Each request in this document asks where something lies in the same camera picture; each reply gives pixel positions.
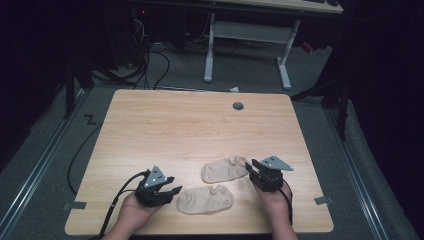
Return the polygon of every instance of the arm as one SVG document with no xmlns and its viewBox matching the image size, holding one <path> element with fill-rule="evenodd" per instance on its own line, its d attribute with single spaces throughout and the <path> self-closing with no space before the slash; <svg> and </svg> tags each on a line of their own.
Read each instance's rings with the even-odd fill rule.
<svg viewBox="0 0 424 240">
<path fill-rule="evenodd" d="M 129 194 L 122 203 L 118 220 L 102 240 L 127 240 L 133 233 L 141 229 L 160 208 L 161 206 L 144 207 L 137 201 L 134 192 Z"/>
<path fill-rule="evenodd" d="M 276 192 L 263 192 L 256 185 L 256 192 L 258 193 L 262 206 L 272 226 L 272 235 L 274 240 L 296 240 L 297 235 L 293 230 L 289 220 L 289 208 L 286 200 L 282 194 Z M 292 193 L 289 186 L 284 182 L 281 188 L 287 197 L 291 200 Z"/>
</svg>

